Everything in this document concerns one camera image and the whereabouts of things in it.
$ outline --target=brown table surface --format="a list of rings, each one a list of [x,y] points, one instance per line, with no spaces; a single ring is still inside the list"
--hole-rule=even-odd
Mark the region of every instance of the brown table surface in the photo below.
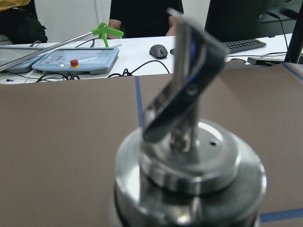
[[[265,227],[303,224],[303,83],[291,70],[303,75],[292,64],[224,70],[201,99],[202,117],[260,156],[260,213],[299,212]],[[171,77],[0,85],[0,226],[108,226],[116,150]]]

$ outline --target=red emergency stop button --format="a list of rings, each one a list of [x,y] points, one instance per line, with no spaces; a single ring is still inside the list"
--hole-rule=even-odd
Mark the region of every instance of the red emergency stop button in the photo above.
[[[80,64],[79,64],[79,62],[78,62],[77,59],[71,60],[70,64],[71,64],[72,68],[76,68],[76,67],[80,66]]]

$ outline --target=black shirt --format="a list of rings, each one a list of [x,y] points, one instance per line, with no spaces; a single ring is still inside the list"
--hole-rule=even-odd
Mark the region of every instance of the black shirt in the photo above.
[[[112,0],[109,18],[122,22],[127,38],[165,36],[169,7],[183,13],[181,0]]]

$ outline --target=white wall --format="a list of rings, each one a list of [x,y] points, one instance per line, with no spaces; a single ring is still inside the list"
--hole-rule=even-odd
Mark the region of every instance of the white wall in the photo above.
[[[111,0],[35,0],[48,42],[63,42],[108,23]],[[210,0],[182,0],[184,14],[204,26]]]
[[[210,0],[182,0],[184,15],[205,26]]]

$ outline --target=yellow shirt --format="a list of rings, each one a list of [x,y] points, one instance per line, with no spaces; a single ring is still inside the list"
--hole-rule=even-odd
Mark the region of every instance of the yellow shirt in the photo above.
[[[26,6],[30,0],[0,0],[0,12],[19,6]]]

